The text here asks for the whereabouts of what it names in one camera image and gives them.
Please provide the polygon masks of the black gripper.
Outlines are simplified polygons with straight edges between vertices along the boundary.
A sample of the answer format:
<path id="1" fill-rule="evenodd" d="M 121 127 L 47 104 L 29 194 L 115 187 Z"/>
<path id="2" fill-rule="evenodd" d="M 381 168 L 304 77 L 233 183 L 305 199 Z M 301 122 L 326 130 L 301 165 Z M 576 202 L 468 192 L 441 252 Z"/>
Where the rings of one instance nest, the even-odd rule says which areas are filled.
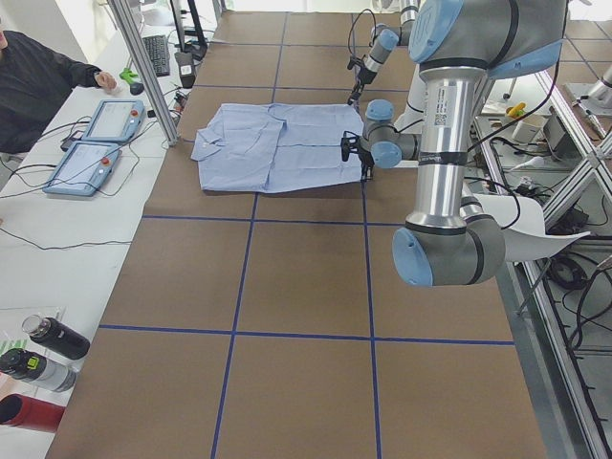
<path id="1" fill-rule="evenodd" d="M 351 93 L 347 100 L 348 105 L 353 105 L 354 103 L 359 101 L 362 95 L 363 89 L 364 89 L 364 85 L 371 84 L 374 81 L 377 74 L 378 74 L 377 71 L 372 71 L 368 69 L 367 67 L 360 67 L 360 70 L 358 72 L 358 81 L 353 86 Z"/>
<path id="2" fill-rule="evenodd" d="M 359 149 L 358 156 L 361 160 L 362 169 L 361 169 L 361 180 L 362 181 L 370 181 L 373 179 L 373 167 L 374 160 L 371 153 L 368 150 Z"/>

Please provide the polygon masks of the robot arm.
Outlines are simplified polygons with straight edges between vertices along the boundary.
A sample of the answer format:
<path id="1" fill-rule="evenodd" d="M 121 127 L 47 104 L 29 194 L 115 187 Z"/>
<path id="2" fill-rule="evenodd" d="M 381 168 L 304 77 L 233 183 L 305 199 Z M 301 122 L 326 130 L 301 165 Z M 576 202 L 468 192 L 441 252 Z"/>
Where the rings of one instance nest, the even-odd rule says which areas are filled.
<path id="1" fill-rule="evenodd" d="M 408 51 L 425 85 L 424 122 L 415 206 L 392 244 L 405 283 L 477 284 L 504 262 L 501 228 L 464 183 L 476 88 L 556 64 L 566 14 L 563 1 L 427 1 L 416 11 Z"/>
<path id="2" fill-rule="evenodd" d="M 421 2 L 400 1 L 399 5 L 401 19 L 399 27 L 393 28 L 374 23 L 369 52 L 359 57 L 354 52 L 349 51 L 347 69 L 353 70 L 357 67 L 358 72 L 356 82 L 347 100 L 348 105 L 353 105 L 360 99 L 365 86 L 373 82 L 383 64 L 398 46 L 408 46 Z"/>

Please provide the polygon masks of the person's hand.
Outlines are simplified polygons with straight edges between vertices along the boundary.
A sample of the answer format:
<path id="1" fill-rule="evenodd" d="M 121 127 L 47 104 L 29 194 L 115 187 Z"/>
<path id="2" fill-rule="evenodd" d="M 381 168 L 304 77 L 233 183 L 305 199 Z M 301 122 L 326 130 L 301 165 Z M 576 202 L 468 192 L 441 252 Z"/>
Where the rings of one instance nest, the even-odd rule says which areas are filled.
<path id="1" fill-rule="evenodd" d="M 94 75 L 97 86 L 104 91 L 112 92 L 117 87 L 114 77 L 107 72 L 97 72 Z"/>

